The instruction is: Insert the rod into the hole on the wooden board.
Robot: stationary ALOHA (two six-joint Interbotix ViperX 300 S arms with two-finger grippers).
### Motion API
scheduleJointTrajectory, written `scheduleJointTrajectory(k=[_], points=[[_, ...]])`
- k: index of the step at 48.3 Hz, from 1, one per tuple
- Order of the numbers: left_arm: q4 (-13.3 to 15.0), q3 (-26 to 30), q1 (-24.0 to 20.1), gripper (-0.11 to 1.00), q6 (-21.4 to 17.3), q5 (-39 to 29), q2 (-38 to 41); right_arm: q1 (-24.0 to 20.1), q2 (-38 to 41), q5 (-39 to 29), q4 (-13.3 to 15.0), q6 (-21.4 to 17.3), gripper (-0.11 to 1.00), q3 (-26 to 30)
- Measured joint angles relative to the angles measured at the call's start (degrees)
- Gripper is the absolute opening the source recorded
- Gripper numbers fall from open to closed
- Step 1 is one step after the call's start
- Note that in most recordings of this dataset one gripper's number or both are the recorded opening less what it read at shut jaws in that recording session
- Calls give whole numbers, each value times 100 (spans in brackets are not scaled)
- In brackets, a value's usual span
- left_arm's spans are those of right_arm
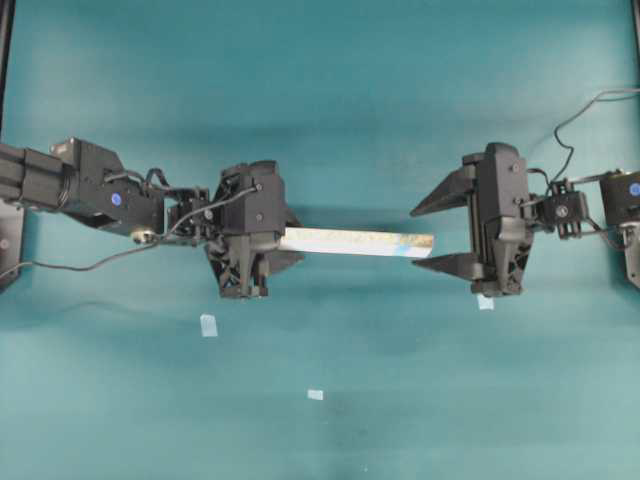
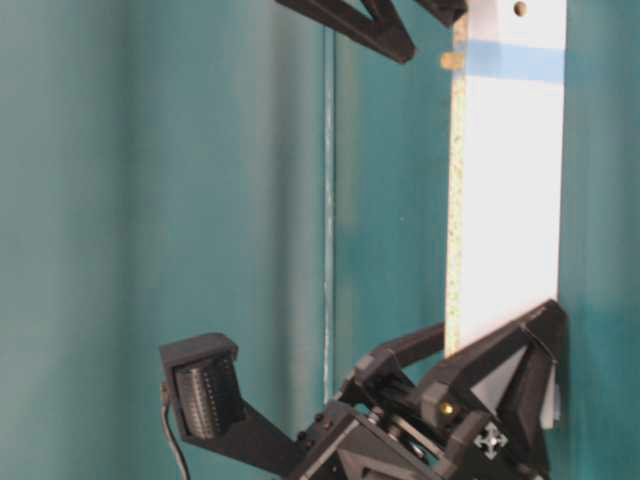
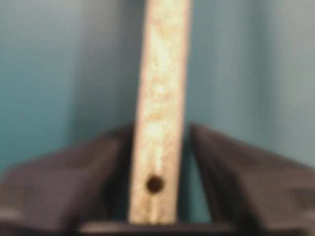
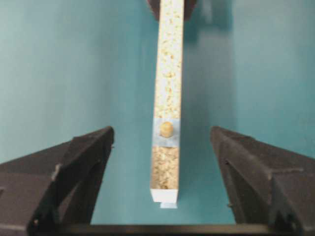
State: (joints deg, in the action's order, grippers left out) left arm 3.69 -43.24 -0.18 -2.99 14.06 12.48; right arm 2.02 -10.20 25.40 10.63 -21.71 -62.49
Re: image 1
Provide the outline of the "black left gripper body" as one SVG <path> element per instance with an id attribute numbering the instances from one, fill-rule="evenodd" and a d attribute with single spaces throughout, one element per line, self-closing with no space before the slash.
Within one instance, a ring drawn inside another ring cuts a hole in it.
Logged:
<path id="1" fill-rule="evenodd" d="M 252 192 L 247 189 L 235 196 L 217 200 L 226 204 Z M 213 212 L 213 236 L 205 245 L 205 253 L 219 286 L 219 294 L 227 299 L 265 297 L 268 295 L 269 252 L 279 250 L 283 234 L 278 232 L 224 234 L 219 220 L 219 209 Z"/>

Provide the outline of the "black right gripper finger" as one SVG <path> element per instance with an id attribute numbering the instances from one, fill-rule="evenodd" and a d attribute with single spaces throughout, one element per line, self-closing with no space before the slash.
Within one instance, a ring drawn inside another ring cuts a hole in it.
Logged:
<path id="1" fill-rule="evenodd" d="M 483 278 L 483 264 L 475 253 L 455 253 L 437 257 L 413 260 L 412 264 L 439 273 L 448 274 L 464 280 Z"/>
<path id="2" fill-rule="evenodd" d="M 451 172 L 430 194 L 410 211 L 411 217 L 458 208 L 467 204 L 474 191 L 475 167 L 463 166 Z"/>

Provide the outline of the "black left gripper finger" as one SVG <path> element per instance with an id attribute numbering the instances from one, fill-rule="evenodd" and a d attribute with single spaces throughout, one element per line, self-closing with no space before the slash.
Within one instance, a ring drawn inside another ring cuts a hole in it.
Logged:
<path id="1" fill-rule="evenodd" d="M 269 252 L 269 272 L 275 275 L 303 261 L 305 255 L 297 251 L 273 250 Z"/>
<path id="2" fill-rule="evenodd" d="M 301 222 L 295 215 L 295 212 L 289 207 L 284 208 L 284 220 L 286 228 L 300 228 Z"/>

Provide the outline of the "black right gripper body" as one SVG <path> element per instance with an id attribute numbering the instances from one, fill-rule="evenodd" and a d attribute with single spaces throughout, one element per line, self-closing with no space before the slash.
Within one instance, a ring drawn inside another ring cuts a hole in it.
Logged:
<path id="1" fill-rule="evenodd" d="M 529 190 L 529 199 L 520 203 L 520 218 L 500 217 L 484 227 L 479 217 L 476 192 L 476 167 L 484 152 L 463 158 L 463 166 L 475 167 L 474 191 L 467 197 L 466 205 L 469 208 L 472 252 L 483 264 L 483 278 L 471 280 L 472 291 L 491 298 L 519 295 L 534 238 L 532 195 Z"/>

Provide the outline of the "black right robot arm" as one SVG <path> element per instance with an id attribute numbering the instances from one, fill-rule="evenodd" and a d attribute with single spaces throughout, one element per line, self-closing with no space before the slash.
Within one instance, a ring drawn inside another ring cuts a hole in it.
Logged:
<path id="1" fill-rule="evenodd" d="M 617 169 L 551 180 L 542 194 L 529 188 L 535 168 L 510 144 L 490 143 L 428 194 L 411 216 L 465 207 L 470 249 L 417 260 L 417 266 L 469 282 L 488 298 L 519 295 L 538 232 L 562 240 L 601 237 L 620 252 L 627 280 L 639 283 L 639 174 Z"/>

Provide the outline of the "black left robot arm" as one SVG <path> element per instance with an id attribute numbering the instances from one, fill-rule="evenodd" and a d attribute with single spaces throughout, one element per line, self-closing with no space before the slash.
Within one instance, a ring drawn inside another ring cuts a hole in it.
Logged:
<path id="1" fill-rule="evenodd" d="M 159 168 L 128 170 L 114 151 L 77 138 L 47 153 L 4 144 L 1 199 L 130 237 L 141 251 L 203 246 L 227 299 L 267 296 L 268 278 L 304 258 L 280 248 L 300 222 L 273 160 L 229 167 L 209 190 L 173 186 Z"/>

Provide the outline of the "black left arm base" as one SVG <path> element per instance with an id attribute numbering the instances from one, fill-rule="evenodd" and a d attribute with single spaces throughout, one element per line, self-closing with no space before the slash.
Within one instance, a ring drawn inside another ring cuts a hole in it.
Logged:
<path id="1" fill-rule="evenodd" d="M 4 201 L 1 202 L 1 292 L 4 293 L 18 278 L 16 269 L 4 275 L 4 272 L 22 261 L 25 211 Z"/>

